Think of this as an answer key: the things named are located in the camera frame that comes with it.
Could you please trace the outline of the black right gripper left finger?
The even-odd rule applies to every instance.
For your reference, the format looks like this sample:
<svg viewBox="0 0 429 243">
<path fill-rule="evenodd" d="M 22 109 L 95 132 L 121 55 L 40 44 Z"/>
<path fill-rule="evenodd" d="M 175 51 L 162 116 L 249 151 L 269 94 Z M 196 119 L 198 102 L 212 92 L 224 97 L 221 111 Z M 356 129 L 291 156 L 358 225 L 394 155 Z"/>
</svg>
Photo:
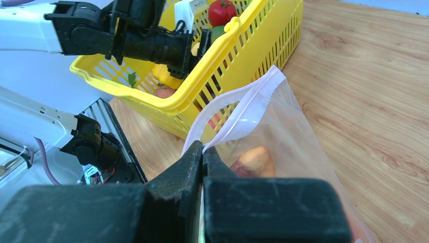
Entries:
<svg viewBox="0 0 429 243">
<path fill-rule="evenodd" d="M 1 212 L 1 242 L 198 242 L 202 149 L 146 184 L 34 185 Z"/>
</svg>

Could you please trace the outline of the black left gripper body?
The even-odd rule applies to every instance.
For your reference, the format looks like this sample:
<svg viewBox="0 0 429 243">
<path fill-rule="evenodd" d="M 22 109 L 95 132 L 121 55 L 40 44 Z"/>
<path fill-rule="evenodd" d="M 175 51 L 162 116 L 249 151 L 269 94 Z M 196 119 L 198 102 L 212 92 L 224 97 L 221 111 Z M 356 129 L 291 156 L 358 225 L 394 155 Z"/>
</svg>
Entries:
<svg viewBox="0 0 429 243">
<path fill-rule="evenodd" d="M 185 79 L 212 43 L 212 31 L 204 29 L 200 40 L 201 50 L 191 53 L 194 35 L 183 32 L 165 32 L 158 29 L 154 35 L 144 37 L 139 32 L 126 35 L 122 56 L 164 64 L 172 77 Z"/>
</svg>

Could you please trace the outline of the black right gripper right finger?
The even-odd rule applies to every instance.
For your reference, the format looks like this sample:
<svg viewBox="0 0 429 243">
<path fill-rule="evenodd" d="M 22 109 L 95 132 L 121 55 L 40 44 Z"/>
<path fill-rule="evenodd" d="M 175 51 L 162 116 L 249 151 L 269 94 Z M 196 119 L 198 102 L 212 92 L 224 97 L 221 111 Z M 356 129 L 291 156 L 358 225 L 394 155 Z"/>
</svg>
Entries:
<svg viewBox="0 0 429 243">
<path fill-rule="evenodd" d="M 203 154 L 206 242 L 351 242 L 339 196 L 316 178 L 240 178 Z"/>
</svg>

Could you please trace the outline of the clear zip top bag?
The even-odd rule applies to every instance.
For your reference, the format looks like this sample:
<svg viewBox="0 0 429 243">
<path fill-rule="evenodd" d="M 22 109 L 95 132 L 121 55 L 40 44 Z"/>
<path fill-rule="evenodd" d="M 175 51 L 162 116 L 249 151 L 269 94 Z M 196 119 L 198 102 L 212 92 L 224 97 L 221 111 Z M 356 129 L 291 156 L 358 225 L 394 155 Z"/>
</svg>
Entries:
<svg viewBox="0 0 429 243">
<path fill-rule="evenodd" d="M 352 231 L 351 242 L 374 242 L 321 148 L 285 75 L 275 66 L 255 82 L 226 92 L 207 107 L 225 108 L 219 130 L 202 130 L 193 124 L 184 149 L 194 141 L 202 153 L 215 148 L 230 168 L 250 149 L 263 146 L 272 156 L 274 178 L 316 178 L 327 181 L 339 196 Z M 204 242 L 204 201 L 201 204 L 200 237 Z"/>
</svg>

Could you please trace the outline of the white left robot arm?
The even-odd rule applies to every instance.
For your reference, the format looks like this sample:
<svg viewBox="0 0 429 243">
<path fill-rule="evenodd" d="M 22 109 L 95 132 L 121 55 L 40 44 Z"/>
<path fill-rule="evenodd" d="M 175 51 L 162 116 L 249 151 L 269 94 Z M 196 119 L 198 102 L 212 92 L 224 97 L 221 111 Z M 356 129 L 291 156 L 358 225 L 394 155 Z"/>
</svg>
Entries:
<svg viewBox="0 0 429 243">
<path fill-rule="evenodd" d="M 167 66 L 185 78 L 205 52 L 191 53 L 187 19 L 174 30 L 160 25 L 165 1 L 1 1 L 1 149 L 25 159 L 31 137 L 74 155 L 82 165 L 130 180 L 138 171 L 113 134 L 85 115 L 73 115 L 35 101 L 36 95 L 64 91 L 54 82 L 70 78 L 64 56 L 99 54 L 121 64 L 124 58 Z"/>
</svg>

